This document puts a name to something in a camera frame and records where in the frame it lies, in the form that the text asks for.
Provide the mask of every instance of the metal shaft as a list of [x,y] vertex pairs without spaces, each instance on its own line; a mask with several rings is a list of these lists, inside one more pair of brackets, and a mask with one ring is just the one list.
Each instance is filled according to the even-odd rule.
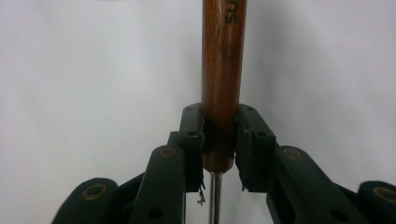
[[220,223],[222,173],[210,173],[209,224]]

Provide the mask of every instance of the wood grain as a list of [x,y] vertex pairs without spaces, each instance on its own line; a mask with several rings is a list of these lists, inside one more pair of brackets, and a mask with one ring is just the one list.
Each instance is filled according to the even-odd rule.
[[209,172],[225,173],[233,166],[246,7],[246,0],[204,0],[203,157]]

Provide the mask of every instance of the wooden handle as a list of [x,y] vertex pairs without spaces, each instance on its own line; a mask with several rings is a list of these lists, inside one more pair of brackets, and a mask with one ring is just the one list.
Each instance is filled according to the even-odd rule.
[[204,0],[202,110],[204,167],[225,173],[233,166],[247,0]]

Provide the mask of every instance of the screwdriver handle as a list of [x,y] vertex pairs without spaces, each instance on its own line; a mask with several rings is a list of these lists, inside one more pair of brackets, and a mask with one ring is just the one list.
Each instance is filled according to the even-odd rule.
[[204,167],[225,173],[233,166],[247,0],[204,0],[202,110]]

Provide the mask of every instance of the white surface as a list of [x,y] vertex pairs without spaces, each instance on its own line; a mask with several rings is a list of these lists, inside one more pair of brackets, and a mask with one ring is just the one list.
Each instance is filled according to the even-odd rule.
[[[247,6],[240,102],[353,190],[396,185],[395,9]],[[144,172],[182,108],[200,101],[201,17],[195,0],[0,3],[1,223],[50,223],[79,183]],[[271,222],[235,169],[223,185],[222,223]],[[188,195],[189,224],[207,223],[197,198]]]

